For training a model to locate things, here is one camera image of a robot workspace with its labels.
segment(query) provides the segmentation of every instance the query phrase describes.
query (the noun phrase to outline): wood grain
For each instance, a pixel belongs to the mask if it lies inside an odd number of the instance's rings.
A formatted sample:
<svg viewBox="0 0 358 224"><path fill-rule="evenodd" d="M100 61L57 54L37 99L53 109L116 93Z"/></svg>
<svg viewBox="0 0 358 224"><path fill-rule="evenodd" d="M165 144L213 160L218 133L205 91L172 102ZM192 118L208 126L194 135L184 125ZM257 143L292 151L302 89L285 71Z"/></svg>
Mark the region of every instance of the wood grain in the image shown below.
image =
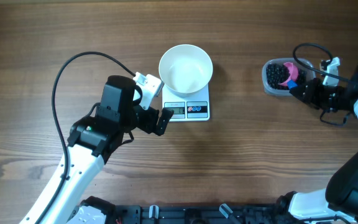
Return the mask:
<svg viewBox="0 0 358 224"><path fill-rule="evenodd" d="M358 150L358 124L320 123L296 99L264 93L261 68L300 42L358 62L358 1L163 1L0 6L0 223L17 223L62 156L50 106L53 81L72 55L95 50L158 75L163 53L195 44L211 56L211 120L172 123L162 137L135 131L87 188L115 204L261 203L324 188ZM315 65L324 55L301 54ZM57 110L64 135L100 100L101 57L64 71ZM153 107L161 108L161 99ZM342 114L331 114L340 121Z"/></svg>
<svg viewBox="0 0 358 224"><path fill-rule="evenodd" d="M76 3L76 2L139 2L139 1L164 1L164 0L0 0L0 5L1 4Z"/></svg>

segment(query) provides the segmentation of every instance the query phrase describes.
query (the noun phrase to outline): black wire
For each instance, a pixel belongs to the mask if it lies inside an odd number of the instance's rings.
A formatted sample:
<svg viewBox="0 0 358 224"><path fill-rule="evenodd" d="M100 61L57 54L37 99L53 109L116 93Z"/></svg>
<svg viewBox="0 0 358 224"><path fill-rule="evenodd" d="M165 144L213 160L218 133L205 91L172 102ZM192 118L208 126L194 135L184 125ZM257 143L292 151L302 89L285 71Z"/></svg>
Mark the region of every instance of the black wire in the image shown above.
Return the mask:
<svg viewBox="0 0 358 224"><path fill-rule="evenodd" d="M333 56L331 55L330 51L329 51L327 48L325 48L325 47L323 47L323 46L320 46L320 45L318 45L318 44L314 44L314 43L303 43L303 44L300 44L300 45L296 46L296 47L293 49L293 52L292 52L292 57L295 59L296 62L298 62L298 64L302 65L303 67L305 67L305 68L307 68L307 69L309 69L309 70L312 70L312 71L314 71L314 72L320 73L320 74L322 74L322 75L326 75L326 76L331 77L331 78L336 78L336 79L338 79L338 80L340 80L340 81L348 82L348 83L350 83L350 84L353 84L353 85L357 85L357 86L358 86L358 82L354 82L354 81L352 81L352 80L348 80L347 78L340 77L339 75L333 75L333 74L330 74L330 73L327 73L327 72L323 72L323 71L321 71L321 70L315 69L315 68L313 68L313 67L311 67L311 66L309 66L309 65L307 65L307 64L305 64L305 63L303 63L303 62L301 62L301 60L299 60L298 57L296 56L296 51L297 51L300 47L304 47L304 46L316 47L316 48L318 48L318 49L321 49L322 51L324 51L324 52L326 52L326 53L328 54L330 61L332 61L332 59L333 59Z"/></svg>
<svg viewBox="0 0 358 224"><path fill-rule="evenodd" d="M322 217L322 218L306 218L299 220L301 222L313 222L313 221L330 221L330 220L342 220L346 224L351 224L349 221L347 221L344 217L341 217L339 215L335 215L333 217Z"/></svg>
<svg viewBox="0 0 358 224"><path fill-rule="evenodd" d="M139 97L139 99L134 100L134 102L133 102L132 104L133 104L134 106L137 106L137 105L140 104L140 102L141 102L142 99L143 99L143 91L142 91L141 87L138 86L138 85L135 86L135 90L139 93L140 97Z"/></svg>
<svg viewBox="0 0 358 224"><path fill-rule="evenodd" d="M93 110L94 110L97 106L100 106L100 103L95 103L95 104L92 106L92 108L91 108L91 110L89 111L89 113L88 113L87 115L83 116L82 118L84 119L84 118L87 118L87 117L91 116L91 114L93 113Z"/></svg>
<svg viewBox="0 0 358 224"><path fill-rule="evenodd" d="M135 138L134 138L134 135L132 134L132 131L129 131L128 134L131 139L125 140L124 142L121 143L121 145L128 144L128 143L131 143L134 141Z"/></svg>
<svg viewBox="0 0 358 224"><path fill-rule="evenodd" d="M320 115L320 121L323 122L323 123L326 123L326 124L330 124L330 125L334 125L334 126L338 126L338 127L343 127L346 123L347 123L347 120L349 119L349 115L352 114L352 112L348 112L345 117L343 117L343 122L342 124L338 124L338 123L333 123L333 122L329 122L329 121L326 121L326 120L323 120L323 116L325 113L329 113L329 110L323 110L323 112L321 113Z"/></svg>
<svg viewBox="0 0 358 224"><path fill-rule="evenodd" d="M60 183L55 191L55 193L53 194L52 198L50 199L48 205L45 207L44 211L41 213L41 215L38 217L38 220L36 221L36 224L40 223L42 221L42 219L44 218L44 216L46 215L46 213L49 211L50 207L52 206L53 202L55 201L55 199L57 198L60 190L63 187L63 184L67 178L67 173L68 173L68 165L69 165L69 155L68 155L68 150L67 150L67 146L65 143L65 139L63 137L62 134L62 130L60 129L60 125L59 125L59 121L57 119L57 114L56 114L56 106L55 106L55 95L56 95L56 88L57 88L57 83L59 82L59 78L62 75L63 70L66 68L66 66L72 62L74 59L80 57L80 56L84 56L84 55L100 55L103 57L106 57L110 60L112 60L113 62L116 62L119 66L121 66L121 68L123 68L125 71L127 71L129 74L131 74L133 77L135 77L136 75L131 72L127 67L125 67L121 62L119 62L118 60L116 60L115 58L113 58L110 55L106 55L104 53L101 52L83 52L77 55L72 56L72 58L68 59L63 66L61 67L61 69L59 70L59 72L57 73L56 79L55 79L55 83L53 84L53 88L52 88L52 114L53 114L53 119L55 120L55 124L56 124L56 129L57 129L57 133L59 134L60 137L60 141L62 142L62 146L63 146L63 153L65 156L65 169L63 171L63 174L61 176L61 180ZM92 110L88 113L89 115L92 114L92 111L94 110L94 108L97 106L97 103L95 105L93 105Z"/></svg>

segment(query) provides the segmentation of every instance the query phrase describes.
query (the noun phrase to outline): blue object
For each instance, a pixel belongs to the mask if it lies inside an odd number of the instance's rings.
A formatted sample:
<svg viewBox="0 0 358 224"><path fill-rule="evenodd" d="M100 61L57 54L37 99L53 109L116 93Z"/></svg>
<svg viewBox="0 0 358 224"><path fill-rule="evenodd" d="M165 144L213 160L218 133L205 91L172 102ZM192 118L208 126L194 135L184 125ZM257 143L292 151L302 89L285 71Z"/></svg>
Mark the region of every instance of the blue object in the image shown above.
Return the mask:
<svg viewBox="0 0 358 224"><path fill-rule="evenodd" d="M297 85L294 81L292 81L292 80L288 81L287 85L288 85L288 88L289 88L290 90L291 90L292 88L298 86L298 85Z"/></svg>

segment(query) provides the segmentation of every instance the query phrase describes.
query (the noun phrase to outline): pink object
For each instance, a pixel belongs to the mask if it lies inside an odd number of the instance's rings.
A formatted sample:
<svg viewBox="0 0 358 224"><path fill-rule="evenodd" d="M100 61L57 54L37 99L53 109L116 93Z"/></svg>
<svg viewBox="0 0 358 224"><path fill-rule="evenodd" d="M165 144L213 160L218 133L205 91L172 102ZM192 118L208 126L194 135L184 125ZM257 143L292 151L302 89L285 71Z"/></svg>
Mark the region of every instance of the pink object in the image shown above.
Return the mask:
<svg viewBox="0 0 358 224"><path fill-rule="evenodd" d="M287 80L285 80L285 82L279 83L279 85L281 85L281 86L288 86L287 83L288 83L290 80L292 80L292 81L295 82L295 81L298 79L299 73L298 73L298 68L297 68L293 63L291 63L291 62L285 62L285 63L284 63L284 66L287 67L288 71L290 72L290 76L288 77Z"/></svg>

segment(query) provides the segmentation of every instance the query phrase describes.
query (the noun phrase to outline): white bowl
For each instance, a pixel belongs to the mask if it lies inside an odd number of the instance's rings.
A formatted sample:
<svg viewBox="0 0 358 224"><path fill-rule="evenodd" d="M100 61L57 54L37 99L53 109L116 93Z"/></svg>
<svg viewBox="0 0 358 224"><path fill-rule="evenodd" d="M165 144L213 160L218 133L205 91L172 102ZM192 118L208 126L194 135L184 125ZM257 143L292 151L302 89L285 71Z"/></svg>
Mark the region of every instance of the white bowl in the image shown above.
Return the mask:
<svg viewBox="0 0 358 224"><path fill-rule="evenodd" d="M190 96L211 80L213 65L201 48L182 44L169 49L158 66L161 80L178 96Z"/></svg>

